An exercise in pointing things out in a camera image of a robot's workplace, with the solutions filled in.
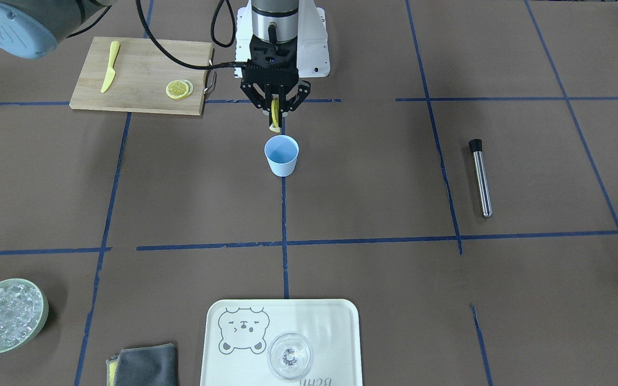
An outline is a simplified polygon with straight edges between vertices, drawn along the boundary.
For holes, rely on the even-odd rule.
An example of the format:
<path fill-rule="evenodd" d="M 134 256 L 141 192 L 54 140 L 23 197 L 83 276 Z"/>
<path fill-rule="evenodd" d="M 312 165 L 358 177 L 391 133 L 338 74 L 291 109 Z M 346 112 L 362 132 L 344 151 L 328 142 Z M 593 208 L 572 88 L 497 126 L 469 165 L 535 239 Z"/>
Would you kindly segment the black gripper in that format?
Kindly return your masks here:
<path fill-rule="evenodd" d="M 265 115 L 273 96 L 280 99 L 280 113 L 287 116 L 311 94 L 311 83 L 299 79 L 297 42 L 250 42 L 250 59 L 242 68 L 240 89 Z"/>

